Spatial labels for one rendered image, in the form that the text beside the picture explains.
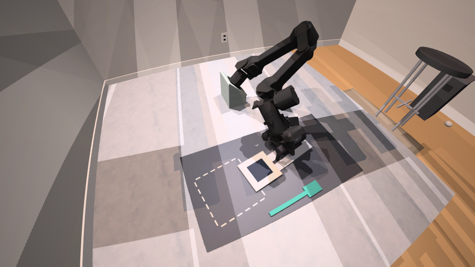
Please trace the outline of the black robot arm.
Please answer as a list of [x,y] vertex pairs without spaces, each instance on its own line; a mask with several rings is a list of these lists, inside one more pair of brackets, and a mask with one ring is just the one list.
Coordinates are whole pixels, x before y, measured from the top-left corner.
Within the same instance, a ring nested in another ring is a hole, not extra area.
[[[278,71],[264,78],[256,87],[256,94],[261,101],[254,101],[252,109],[259,108],[263,119],[292,108],[299,104],[299,98],[295,88],[290,85],[282,90],[284,84],[294,75],[305,62],[312,59],[319,38],[311,21],[303,21],[296,26],[291,35],[275,44],[259,56],[250,56],[236,63],[236,72],[228,80],[238,89],[244,81],[262,74],[263,68],[284,56],[288,52],[297,49],[295,53],[278,69]],[[241,69],[242,68],[242,69]],[[242,71],[243,70],[243,71]],[[245,73],[246,72],[246,73]]]

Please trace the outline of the peach square tile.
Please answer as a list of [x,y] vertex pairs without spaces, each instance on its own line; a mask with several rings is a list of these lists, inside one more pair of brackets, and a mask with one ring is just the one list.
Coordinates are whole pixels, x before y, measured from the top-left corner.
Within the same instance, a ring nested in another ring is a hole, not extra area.
[[256,192],[282,175],[263,151],[238,165],[238,167]]

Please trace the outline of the teal small trowel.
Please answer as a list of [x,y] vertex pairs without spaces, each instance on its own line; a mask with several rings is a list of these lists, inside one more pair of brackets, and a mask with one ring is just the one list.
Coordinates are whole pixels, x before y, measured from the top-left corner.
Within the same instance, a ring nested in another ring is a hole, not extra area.
[[317,183],[317,181],[312,181],[310,184],[302,188],[304,192],[300,193],[299,195],[295,196],[291,200],[285,202],[283,205],[280,205],[279,207],[275,208],[274,210],[270,211],[269,214],[270,216],[273,216],[274,214],[277,214],[284,208],[288,207],[289,205],[295,203],[299,199],[301,199],[304,196],[308,196],[309,198],[313,195],[315,195],[317,192],[322,190],[321,186]]

